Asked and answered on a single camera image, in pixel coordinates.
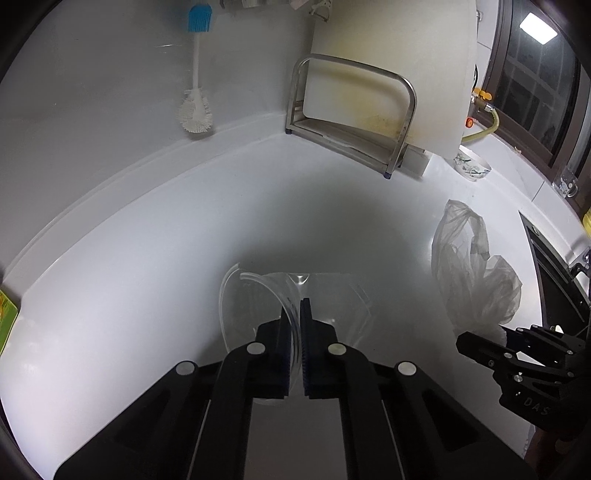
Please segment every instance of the yellow object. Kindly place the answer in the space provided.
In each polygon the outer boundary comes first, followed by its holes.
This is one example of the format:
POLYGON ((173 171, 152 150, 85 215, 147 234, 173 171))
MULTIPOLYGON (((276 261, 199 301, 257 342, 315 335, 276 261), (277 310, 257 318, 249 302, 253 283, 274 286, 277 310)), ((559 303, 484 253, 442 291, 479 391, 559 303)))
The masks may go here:
POLYGON ((591 209, 583 217, 583 228, 587 232, 587 235, 591 236, 591 209))
POLYGON ((475 134, 462 137, 462 143, 471 142, 473 140, 478 140, 479 138, 484 138, 485 136, 490 135, 493 132, 496 132, 496 129, 499 128, 501 120, 499 119, 499 114, 496 113, 495 109, 492 110, 491 115, 492 115, 494 121, 489 128, 487 128, 486 130, 483 130, 482 132, 477 132, 475 134))
POLYGON ((485 92, 484 90, 482 90, 481 88, 476 87, 474 90, 474 95, 476 95, 477 97, 482 98, 485 101, 489 101, 492 100, 492 95, 488 92, 485 92))

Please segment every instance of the transparent bowl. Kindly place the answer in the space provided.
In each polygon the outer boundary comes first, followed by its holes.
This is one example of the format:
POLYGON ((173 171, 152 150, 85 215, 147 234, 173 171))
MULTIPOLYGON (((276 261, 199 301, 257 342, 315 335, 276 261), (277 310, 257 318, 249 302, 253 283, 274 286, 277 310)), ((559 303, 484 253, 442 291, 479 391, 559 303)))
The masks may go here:
POLYGON ((253 342, 258 326, 280 318, 281 309, 285 310, 291 326, 292 391, 301 370, 300 301, 306 297, 314 319, 332 325, 339 341, 347 345, 356 347, 373 325, 371 301, 355 275, 259 275, 236 264, 224 276, 219 294, 220 326, 227 351, 253 342))

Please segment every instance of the white cutting board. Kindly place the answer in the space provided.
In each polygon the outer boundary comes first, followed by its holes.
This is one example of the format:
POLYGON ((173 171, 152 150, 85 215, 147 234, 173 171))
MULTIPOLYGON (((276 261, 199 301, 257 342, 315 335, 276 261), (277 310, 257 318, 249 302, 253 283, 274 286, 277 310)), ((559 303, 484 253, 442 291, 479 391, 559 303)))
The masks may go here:
MULTIPOLYGON (((453 158, 462 138, 476 61, 475 0, 333 0, 313 53, 406 77, 417 93, 407 142, 453 158)), ((397 138, 408 94, 395 80, 312 60, 304 114, 397 138)))

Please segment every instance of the black sink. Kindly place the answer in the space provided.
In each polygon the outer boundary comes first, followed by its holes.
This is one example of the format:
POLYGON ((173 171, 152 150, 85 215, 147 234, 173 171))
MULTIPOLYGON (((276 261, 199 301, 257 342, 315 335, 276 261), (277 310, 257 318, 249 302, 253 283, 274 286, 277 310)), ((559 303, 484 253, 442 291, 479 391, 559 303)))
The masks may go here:
POLYGON ((540 287, 542 322, 557 325, 568 335, 585 338, 589 323, 589 299, 569 273, 569 266, 538 229, 521 216, 530 240, 540 287))

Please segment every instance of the plastic bag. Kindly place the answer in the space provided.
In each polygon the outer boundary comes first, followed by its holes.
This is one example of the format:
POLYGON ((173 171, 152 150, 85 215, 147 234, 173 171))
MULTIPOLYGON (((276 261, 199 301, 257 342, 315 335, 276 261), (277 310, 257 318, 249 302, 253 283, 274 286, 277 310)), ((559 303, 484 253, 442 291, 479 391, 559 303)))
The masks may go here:
POLYGON ((433 238, 431 270, 456 336, 472 332, 505 346, 500 325, 521 301, 521 282, 500 255, 491 257, 486 226, 465 203, 447 202, 433 238))

